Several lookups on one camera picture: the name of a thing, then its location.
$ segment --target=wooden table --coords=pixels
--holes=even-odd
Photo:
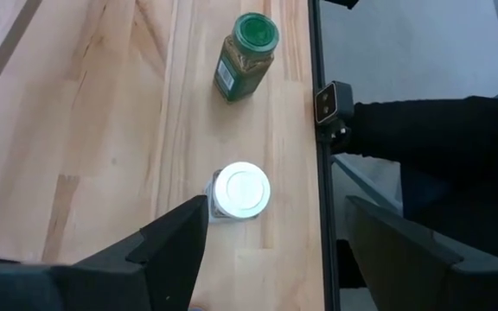
[[[242,13],[280,29],[252,97],[212,80]],[[324,309],[306,0],[44,0],[0,76],[0,257],[74,263],[259,165],[271,203],[211,225],[193,303]]]

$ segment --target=green lid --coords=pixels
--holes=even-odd
[[[280,39],[274,22],[259,13],[240,16],[233,26],[233,41],[242,54],[267,55],[274,51]]]

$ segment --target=person's arm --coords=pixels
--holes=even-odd
[[[356,104],[347,144],[333,153],[400,162],[429,175],[469,181],[498,166],[498,99]]]

